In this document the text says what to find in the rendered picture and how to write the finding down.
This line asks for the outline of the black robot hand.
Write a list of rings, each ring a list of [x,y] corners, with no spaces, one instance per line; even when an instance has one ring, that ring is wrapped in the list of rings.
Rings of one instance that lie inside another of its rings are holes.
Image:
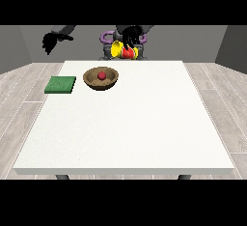
[[[133,48],[139,44],[139,37],[142,35],[142,28],[138,25],[127,27],[123,30],[123,46],[125,49]]]
[[[42,48],[47,55],[51,53],[53,48],[56,46],[57,41],[72,41],[73,37],[69,35],[56,34],[56,33],[47,33],[42,39]]]

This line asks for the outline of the green square pad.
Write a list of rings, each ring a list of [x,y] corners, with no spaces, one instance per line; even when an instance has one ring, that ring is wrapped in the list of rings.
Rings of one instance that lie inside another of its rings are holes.
[[[52,76],[49,79],[44,92],[46,94],[70,94],[75,81],[75,76]]]

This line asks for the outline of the brown wooden bowl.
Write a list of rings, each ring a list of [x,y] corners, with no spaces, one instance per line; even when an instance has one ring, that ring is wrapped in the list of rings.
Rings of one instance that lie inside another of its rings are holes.
[[[96,91],[105,91],[112,88],[118,78],[118,72],[108,67],[92,68],[83,74],[84,82]]]

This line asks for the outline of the yellow cup with melon print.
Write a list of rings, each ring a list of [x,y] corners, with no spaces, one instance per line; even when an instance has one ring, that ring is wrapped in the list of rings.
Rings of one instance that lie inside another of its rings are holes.
[[[111,45],[111,55],[113,58],[136,60],[138,54],[139,51],[137,47],[131,48],[129,46],[125,48],[124,44],[119,41],[114,41]]]

